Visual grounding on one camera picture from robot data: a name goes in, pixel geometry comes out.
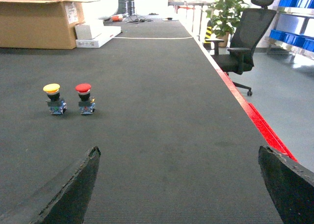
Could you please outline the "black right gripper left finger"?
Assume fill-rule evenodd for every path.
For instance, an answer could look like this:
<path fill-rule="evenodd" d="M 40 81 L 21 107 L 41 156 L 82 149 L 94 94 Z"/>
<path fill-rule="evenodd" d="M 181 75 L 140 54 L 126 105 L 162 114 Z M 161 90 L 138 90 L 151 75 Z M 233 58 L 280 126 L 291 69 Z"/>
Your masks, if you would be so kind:
<path fill-rule="evenodd" d="M 101 152 L 90 148 L 33 195 L 0 217 L 2 224 L 81 224 L 93 193 Z"/>

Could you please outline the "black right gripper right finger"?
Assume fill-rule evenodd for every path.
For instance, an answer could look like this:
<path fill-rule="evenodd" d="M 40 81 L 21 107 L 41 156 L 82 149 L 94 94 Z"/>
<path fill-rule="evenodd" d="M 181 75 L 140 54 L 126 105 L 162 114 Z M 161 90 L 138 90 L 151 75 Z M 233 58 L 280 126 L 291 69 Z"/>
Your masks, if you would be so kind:
<path fill-rule="evenodd" d="M 314 222 L 314 173 L 271 147 L 259 148 L 267 191 L 285 224 Z"/>

